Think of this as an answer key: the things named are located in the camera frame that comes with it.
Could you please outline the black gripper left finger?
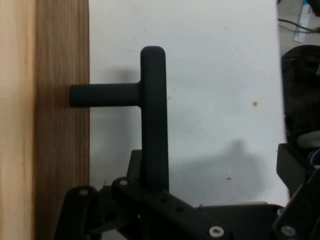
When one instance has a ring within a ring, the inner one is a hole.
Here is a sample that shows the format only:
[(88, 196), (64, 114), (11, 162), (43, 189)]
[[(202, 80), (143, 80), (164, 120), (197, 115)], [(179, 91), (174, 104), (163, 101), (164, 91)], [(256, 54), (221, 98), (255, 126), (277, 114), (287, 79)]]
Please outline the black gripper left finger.
[(127, 175), (97, 190), (70, 189), (55, 230), (58, 240), (99, 240), (117, 230), (128, 240), (231, 240), (230, 229), (167, 191), (140, 183), (142, 151), (131, 152)]

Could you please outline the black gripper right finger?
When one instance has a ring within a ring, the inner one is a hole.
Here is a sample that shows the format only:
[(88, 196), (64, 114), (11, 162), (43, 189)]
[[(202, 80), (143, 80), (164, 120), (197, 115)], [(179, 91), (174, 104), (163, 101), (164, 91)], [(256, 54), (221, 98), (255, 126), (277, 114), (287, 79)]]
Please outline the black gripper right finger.
[(320, 169), (293, 145), (278, 145), (276, 172), (290, 199), (272, 225), (277, 240), (320, 238)]

